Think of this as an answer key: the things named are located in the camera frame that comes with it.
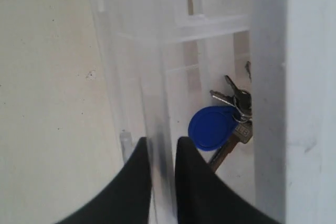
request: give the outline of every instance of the blue key fob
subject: blue key fob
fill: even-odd
[[[199,110],[189,123],[189,137],[201,150],[220,148],[238,125],[234,113],[237,110],[232,106],[210,106]]]

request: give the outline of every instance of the transparent plastic container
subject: transparent plastic container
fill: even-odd
[[[148,138],[155,222],[175,223],[177,140],[198,110],[218,104],[209,90],[232,93],[225,74],[248,89],[237,67],[249,53],[234,43],[248,30],[248,0],[92,0],[92,8],[116,137]]]

